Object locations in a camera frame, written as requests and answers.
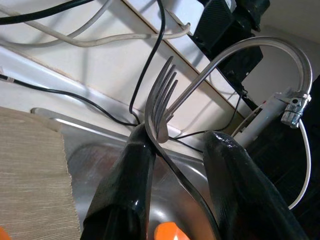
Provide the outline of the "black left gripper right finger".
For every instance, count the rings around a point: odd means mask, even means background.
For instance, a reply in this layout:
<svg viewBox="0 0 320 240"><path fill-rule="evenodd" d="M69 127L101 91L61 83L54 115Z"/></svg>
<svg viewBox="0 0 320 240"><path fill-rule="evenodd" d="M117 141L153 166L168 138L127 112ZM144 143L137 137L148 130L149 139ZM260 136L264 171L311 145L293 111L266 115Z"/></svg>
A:
<svg viewBox="0 0 320 240"><path fill-rule="evenodd" d="M309 240L277 188L230 135L203 135L203 164L222 240Z"/></svg>

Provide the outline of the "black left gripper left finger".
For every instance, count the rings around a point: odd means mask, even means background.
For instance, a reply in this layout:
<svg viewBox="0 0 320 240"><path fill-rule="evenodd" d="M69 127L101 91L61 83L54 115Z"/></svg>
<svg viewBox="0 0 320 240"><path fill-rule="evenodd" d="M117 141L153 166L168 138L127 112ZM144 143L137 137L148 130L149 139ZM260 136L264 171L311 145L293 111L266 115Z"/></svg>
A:
<svg viewBox="0 0 320 240"><path fill-rule="evenodd" d="M144 124L134 128L124 150L94 194L81 240L147 240L156 160Z"/></svg>

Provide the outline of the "orange bowl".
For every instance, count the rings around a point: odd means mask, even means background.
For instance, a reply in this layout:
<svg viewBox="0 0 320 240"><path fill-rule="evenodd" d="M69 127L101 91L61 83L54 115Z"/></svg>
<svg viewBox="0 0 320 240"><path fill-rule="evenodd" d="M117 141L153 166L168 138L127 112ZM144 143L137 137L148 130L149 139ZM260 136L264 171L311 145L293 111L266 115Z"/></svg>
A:
<svg viewBox="0 0 320 240"><path fill-rule="evenodd" d="M191 240L175 222L160 223L154 230L154 240Z"/></svg>

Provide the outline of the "steel fork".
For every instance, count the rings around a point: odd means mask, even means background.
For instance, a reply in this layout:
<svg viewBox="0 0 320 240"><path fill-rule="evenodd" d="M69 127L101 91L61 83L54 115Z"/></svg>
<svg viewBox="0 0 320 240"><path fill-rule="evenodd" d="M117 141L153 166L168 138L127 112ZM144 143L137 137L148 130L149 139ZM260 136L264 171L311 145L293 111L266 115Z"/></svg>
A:
<svg viewBox="0 0 320 240"><path fill-rule="evenodd" d="M169 138L165 113L173 91L178 84L178 80L175 79L176 66L172 64L173 58L173 56L170 56L165 62L147 97L144 111L145 129L157 153L167 163L180 185L204 212L215 240L222 240L217 221L207 202L160 146L161 141L166 142Z"/></svg>

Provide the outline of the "stainless steel sink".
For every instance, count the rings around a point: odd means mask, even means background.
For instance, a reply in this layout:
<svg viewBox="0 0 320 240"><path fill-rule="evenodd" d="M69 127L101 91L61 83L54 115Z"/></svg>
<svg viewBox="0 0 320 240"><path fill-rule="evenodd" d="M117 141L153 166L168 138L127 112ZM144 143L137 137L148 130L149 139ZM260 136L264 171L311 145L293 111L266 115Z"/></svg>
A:
<svg viewBox="0 0 320 240"><path fill-rule="evenodd" d="M61 126L72 196L78 219L83 222L100 181L110 173L128 136L45 108L35 107L31 112ZM155 229L163 222L175 223L190 240L217 240L198 203L165 161L157 157L152 176L148 240L154 240Z"/></svg>

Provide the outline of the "black appliance with warning label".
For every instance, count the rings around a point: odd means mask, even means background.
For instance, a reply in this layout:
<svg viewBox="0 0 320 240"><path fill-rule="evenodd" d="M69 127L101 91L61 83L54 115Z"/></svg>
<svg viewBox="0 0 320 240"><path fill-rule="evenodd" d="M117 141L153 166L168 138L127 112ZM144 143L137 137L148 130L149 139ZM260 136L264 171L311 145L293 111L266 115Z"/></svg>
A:
<svg viewBox="0 0 320 240"><path fill-rule="evenodd" d="M302 200L292 210L309 240L320 240L320 75L312 84L311 102L303 113L311 154L311 175ZM299 195L306 176L306 151L301 131L280 119L272 121L247 148L257 166L287 204Z"/></svg>

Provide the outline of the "grey plastic tube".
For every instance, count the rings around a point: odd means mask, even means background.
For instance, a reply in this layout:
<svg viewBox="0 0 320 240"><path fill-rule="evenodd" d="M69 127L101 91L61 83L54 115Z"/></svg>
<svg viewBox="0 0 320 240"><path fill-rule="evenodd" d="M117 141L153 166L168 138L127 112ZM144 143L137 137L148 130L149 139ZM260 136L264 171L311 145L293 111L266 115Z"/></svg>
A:
<svg viewBox="0 0 320 240"><path fill-rule="evenodd" d="M288 103L286 94L276 92L267 101L253 110L234 130L231 136L241 146L246 148L259 134L281 113Z"/></svg>

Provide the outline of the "beige woven placemat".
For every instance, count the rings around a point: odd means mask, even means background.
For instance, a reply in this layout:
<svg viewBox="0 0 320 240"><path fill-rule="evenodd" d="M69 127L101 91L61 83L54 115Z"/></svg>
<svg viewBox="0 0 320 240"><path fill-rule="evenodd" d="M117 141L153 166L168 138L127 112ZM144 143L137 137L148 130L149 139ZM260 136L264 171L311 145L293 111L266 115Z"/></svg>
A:
<svg viewBox="0 0 320 240"><path fill-rule="evenodd" d="M58 123L0 107L0 240L80 240Z"/></svg>

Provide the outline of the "chrome faucet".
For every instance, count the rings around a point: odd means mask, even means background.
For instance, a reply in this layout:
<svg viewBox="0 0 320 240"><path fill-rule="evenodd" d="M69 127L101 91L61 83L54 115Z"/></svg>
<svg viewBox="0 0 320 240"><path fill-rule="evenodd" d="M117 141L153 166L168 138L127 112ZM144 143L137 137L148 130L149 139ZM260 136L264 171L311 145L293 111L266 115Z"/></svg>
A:
<svg viewBox="0 0 320 240"><path fill-rule="evenodd" d="M297 65L300 82L298 85L298 90L294 92L291 97L293 99L296 98L302 100L302 104L300 106L296 106L293 101L290 100L281 118L281 122L283 124L291 128L297 128L306 105L311 101L310 92L313 80L312 67L306 54L301 49L286 40L271 36L256 36L247 38L233 44L232 46L219 53L168 108L167 113L164 117L164 121L168 122L173 117L175 111L182 105L182 103L226 58L246 48L258 46L268 46L280 49L290 55Z"/></svg>

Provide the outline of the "black battery charger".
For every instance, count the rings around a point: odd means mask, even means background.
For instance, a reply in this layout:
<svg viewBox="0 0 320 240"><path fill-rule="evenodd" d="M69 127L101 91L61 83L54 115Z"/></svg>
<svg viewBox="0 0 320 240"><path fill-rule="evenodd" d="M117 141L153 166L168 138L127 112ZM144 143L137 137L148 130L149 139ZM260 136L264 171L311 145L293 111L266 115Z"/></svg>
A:
<svg viewBox="0 0 320 240"><path fill-rule="evenodd" d="M204 11L191 37L212 61L233 44L254 37L260 31L262 15L270 0L198 0ZM263 59L259 46L238 51L218 65L218 70L233 85L241 84Z"/></svg>

